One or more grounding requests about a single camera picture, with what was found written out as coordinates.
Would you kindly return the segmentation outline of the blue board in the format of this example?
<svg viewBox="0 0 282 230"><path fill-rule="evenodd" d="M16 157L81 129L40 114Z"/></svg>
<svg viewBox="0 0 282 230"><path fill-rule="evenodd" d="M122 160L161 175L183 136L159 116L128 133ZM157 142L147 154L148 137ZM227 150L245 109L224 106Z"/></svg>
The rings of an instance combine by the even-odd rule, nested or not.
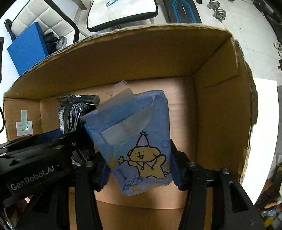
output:
<svg viewBox="0 0 282 230"><path fill-rule="evenodd" d="M38 22L32 23L12 42L8 53L19 76L49 55Z"/></svg>

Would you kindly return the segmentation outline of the white black-edged stool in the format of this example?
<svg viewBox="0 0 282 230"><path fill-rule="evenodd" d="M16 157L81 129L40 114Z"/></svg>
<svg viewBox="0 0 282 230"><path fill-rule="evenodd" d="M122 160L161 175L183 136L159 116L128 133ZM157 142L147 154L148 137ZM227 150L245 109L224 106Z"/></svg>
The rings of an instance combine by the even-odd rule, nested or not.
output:
<svg viewBox="0 0 282 230"><path fill-rule="evenodd" d="M158 15L156 0L118 0L106 7L108 1L93 1L87 17L88 31L98 32L121 24L152 19Z"/></svg>

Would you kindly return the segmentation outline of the brown cardboard box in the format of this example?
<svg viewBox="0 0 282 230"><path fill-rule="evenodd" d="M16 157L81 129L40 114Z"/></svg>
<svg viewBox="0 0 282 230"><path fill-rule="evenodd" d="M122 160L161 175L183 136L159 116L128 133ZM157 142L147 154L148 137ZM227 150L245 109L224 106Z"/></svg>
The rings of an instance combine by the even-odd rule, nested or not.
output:
<svg viewBox="0 0 282 230"><path fill-rule="evenodd" d="M9 141L59 129L60 99L92 95L73 141L93 168L60 189L78 229L258 229L240 185L258 102L237 40L202 24L131 27L95 35L45 58L4 94Z"/></svg>

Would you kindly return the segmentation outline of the black blue exercise mat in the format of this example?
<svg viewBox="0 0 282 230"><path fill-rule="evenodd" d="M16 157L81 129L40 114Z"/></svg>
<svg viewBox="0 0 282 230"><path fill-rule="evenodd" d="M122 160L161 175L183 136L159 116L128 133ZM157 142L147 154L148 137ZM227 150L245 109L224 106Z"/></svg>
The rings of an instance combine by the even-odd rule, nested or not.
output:
<svg viewBox="0 0 282 230"><path fill-rule="evenodd" d="M163 0L169 23L202 23L193 0Z"/></svg>

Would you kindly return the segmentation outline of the chrome dumbbell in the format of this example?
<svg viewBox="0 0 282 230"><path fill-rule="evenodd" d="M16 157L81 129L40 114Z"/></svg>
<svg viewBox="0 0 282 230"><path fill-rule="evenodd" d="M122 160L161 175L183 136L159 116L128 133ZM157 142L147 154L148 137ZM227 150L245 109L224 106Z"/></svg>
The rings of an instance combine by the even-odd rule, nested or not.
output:
<svg viewBox="0 0 282 230"><path fill-rule="evenodd" d="M207 8L214 11L213 17L216 18L218 21L223 22L226 19L226 11L220 8L220 2L216 0L210 0Z"/></svg>

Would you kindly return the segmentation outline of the black snack packet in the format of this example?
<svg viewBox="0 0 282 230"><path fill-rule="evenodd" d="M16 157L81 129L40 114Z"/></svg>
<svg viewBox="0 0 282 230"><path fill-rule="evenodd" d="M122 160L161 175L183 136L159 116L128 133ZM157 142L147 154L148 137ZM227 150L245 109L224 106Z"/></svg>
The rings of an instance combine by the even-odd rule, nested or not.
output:
<svg viewBox="0 0 282 230"><path fill-rule="evenodd" d="M69 141L72 164L79 167L95 154L94 143L82 117L96 109L95 95L71 95L58 98L60 137Z"/></svg>

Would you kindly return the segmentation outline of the white padded chair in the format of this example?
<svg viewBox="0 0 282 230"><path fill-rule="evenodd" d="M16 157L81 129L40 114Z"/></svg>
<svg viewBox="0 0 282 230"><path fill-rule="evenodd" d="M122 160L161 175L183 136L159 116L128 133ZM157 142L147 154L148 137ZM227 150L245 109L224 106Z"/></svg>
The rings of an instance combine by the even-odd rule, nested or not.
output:
<svg viewBox="0 0 282 230"><path fill-rule="evenodd" d="M52 32L56 37L64 36L67 45L79 41L79 28L52 0L29 0L12 21L8 20L6 28L18 37L34 22L43 34Z"/></svg>

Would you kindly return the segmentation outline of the blue bear tissue pack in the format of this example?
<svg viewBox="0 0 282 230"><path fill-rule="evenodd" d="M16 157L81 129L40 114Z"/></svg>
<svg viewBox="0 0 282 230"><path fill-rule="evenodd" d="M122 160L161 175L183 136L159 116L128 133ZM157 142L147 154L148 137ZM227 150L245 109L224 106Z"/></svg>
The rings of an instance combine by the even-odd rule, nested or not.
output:
<svg viewBox="0 0 282 230"><path fill-rule="evenodd" d="M121 81L95 97L82 117L123 195L166 186L171 177L170 117L162 90L133 94Z"/></svg>

